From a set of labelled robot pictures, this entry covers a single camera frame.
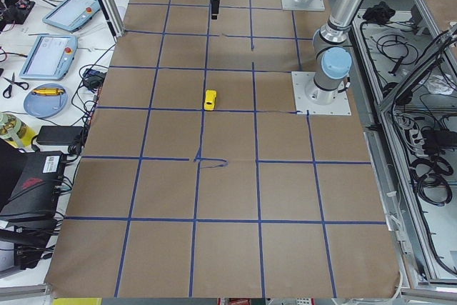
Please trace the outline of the yellow beetle toy car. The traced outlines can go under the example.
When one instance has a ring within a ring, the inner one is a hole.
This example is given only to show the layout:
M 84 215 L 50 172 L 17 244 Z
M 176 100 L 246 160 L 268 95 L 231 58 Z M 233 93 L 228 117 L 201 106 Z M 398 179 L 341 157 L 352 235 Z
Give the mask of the yellow beetle toy car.
M 215 109 L 216 97 L 217 97 L 216 90 L 207 89 L 205 91 L 205 98 L 204 98 L 204 110 L 205 111 L 213 111 Z

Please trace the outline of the upper teach pendant tablet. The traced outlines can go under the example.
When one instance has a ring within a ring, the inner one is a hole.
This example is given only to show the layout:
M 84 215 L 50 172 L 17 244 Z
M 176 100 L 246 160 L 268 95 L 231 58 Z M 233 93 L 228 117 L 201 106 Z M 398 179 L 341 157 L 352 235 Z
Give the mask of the upper teach pendant tablet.
M 65 31 L 74 32 L 84 26 L 101 9 L 98 0 L 63 0 L 42 21 Z

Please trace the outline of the teach pendant tablet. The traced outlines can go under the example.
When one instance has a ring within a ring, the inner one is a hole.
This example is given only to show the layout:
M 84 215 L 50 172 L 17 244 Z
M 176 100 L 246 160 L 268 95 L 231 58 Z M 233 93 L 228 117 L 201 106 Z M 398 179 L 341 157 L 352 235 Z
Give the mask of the teach pendant tablet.
M 78 39 L 74 35 L 38 35 L 19 73 L 24 80 L 61 80 L 68 72 Z
M 98 0 L 63 0 L 42 21 L 65 31 L 74 32 L 84 26 L 101 9 Z

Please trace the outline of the lower teach pendant tablet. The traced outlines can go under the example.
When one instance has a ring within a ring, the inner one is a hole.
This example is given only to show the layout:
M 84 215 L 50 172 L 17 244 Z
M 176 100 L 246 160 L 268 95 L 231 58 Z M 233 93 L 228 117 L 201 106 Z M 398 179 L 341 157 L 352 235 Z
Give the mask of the lower teach pendant tablet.
M 24 80 L 61 80 L 68 72 L 78 39 L 74 35 L 38 35 L 19 73 Z

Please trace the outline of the yellow toy on plate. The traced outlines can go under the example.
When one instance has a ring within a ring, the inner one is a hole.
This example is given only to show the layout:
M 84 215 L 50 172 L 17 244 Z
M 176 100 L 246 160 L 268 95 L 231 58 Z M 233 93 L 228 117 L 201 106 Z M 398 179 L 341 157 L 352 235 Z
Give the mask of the yellow toy on plate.
M 66 93 L 65 89 L 59 87 L 35 88 L 31 91 L 33 95 L 38 96 L 62 96 Z

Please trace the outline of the light blue plate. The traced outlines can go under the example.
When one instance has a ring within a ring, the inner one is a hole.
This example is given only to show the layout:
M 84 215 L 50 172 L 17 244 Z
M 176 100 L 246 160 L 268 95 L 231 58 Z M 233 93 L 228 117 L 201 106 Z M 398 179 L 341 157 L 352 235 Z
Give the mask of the light blue plate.
M 62 85 L 53 83 L 42 84 L 35 88 L 40 89 L 44 87 L 59 87 L 65 89 Z M 24 99 L 24 110 L 27 114 L 35 116 L 36 118 L 46 119 L 58 114 L 61 110 L 64 109 L 68 101 L 68 92 L 66 89 L 66 93 L 62 96 L 38 96 L 33 95 L 31 91 L 26 95 L 26 98 Z

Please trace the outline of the black power adapter brick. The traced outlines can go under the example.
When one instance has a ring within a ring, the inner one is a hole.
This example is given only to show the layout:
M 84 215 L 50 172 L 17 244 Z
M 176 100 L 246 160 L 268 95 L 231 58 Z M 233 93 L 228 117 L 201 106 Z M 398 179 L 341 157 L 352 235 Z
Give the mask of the black power adapter brick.
M 36 143 L 49 146 L 68 146 L 73 144 L 83 131 L 82 126 L 43 126 Z

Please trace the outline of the white power strip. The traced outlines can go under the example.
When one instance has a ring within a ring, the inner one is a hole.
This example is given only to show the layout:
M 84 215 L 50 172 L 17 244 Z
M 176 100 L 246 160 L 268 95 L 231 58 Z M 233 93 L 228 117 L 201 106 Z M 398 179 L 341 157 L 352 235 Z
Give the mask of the white power strip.
M 414 149 L 422 149 L 424 139 L 414 117 L 410 114 L 397 114 L 396 123 L 403 129 L 408 145 Z

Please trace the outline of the black red laptop computer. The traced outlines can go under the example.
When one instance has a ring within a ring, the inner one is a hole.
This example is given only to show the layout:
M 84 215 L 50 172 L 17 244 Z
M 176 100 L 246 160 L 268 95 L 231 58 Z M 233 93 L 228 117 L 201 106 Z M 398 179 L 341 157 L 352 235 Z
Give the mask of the black red laptop computer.
M 61 151 L 21 152 L 1 141 L 1 276 L 51 252 L 65 165 Z

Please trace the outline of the black handled scissors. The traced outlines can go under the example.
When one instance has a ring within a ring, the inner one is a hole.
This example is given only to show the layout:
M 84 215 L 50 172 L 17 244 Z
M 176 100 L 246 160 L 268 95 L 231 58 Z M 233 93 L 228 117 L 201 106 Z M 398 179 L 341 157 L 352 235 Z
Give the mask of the black handled scissors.
M 9 85 L 3 90 L 2 96 L 5 99 L 10 99 L 12 97 L 12 89 L 14 86 L 20 87 L 23 90 L 29 89 L 29 83 L 25 81 L 16 81 L 16 75 L 12 74 L 11 78 L 4 77 L 5 80 L 8 81 Z

